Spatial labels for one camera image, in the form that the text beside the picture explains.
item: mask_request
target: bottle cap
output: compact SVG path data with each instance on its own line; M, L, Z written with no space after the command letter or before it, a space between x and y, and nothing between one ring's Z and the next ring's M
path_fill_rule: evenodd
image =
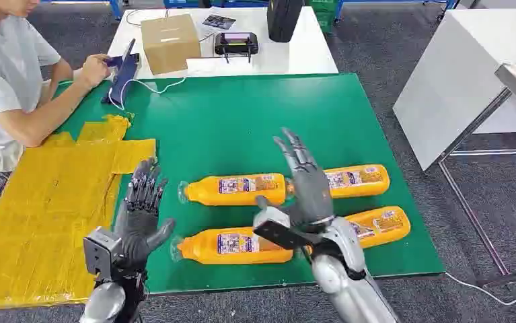
M188 198L188 182L181 181L178 184L178 200L182 204L185 204L186 202L188 202L190 200Z
M184 259L184 251L188 249L188 244L185 244L185 240L181 237L175 237L170 243L170 258L173 261L179 261Z

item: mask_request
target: white panel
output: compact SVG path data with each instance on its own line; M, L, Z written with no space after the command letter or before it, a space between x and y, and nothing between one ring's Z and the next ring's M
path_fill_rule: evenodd
M516 9L451 10L450 13L498 63L516 63Z
M516 96L511 96L475 133L516 133Z
M481 0L480 4L489 9L516 8L516 0Z
M503 88L494 74L499 64L454 19L454 12L438 27L394 105L424 170Z

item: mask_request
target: white shirt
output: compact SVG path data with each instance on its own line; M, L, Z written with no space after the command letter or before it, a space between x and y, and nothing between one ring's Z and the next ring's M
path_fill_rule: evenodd
M58 52L24 18L0 22L0 112L36 108L42 91L40 66L57 63ZM24 147L0 127L0 172L12 171Z

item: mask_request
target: green crate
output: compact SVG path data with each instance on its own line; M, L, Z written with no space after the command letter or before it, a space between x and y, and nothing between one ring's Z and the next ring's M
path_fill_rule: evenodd
M315 16L319 22L322 32L331 32L331 26L335 21L334 11L315 11Z
M331 11L335 12L337 9L338 1L335 0L311 0L309 5L315 12L317 11Z

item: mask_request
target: black device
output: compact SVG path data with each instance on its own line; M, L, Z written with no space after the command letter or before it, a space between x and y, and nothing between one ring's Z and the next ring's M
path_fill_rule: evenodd
M289 42L293 36L303 0L270 0L268 33L275 42Z
M214 52L224 55L226 61L229 54L246 54L250 62L258 49L258 37L253 32L221 32L214 39Z

